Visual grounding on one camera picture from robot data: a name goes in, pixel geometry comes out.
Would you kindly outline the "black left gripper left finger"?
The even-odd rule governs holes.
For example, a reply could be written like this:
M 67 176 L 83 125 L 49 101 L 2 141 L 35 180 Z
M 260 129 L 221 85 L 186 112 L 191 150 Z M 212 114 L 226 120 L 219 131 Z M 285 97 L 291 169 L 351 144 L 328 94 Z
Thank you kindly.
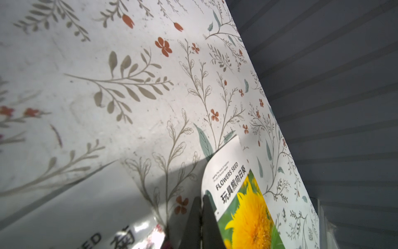
M 201 230 L 202 230 L 202 201 L 200 197 L 195 197 L 187 224 L 183 231 L 180 249 L 200 249 Z

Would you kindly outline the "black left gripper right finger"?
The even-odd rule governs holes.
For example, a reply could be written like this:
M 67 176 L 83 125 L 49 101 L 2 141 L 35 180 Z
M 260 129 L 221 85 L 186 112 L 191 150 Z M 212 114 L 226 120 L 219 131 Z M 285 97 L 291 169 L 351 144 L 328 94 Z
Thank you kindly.
M 204 249 L 226 249 L 208 195 L 203 197 L 202 242 Z

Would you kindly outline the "yellow sunflower seed packet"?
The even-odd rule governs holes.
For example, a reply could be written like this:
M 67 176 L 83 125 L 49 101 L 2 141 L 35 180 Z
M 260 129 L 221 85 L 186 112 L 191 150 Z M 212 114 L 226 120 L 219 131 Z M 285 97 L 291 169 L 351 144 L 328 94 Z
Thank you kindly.
M 285 248 L 238 136 L 210 158 L 201 194 L 226 249 Z

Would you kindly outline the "pink field flowers seed packet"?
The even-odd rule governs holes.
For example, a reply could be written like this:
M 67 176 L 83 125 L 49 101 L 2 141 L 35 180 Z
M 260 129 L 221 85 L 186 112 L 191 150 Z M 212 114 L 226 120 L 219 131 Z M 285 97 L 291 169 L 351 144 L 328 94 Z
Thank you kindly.
M 111 164 L 1 231 L 3 249 L 159 249 L 162 226 L 121 164 Z

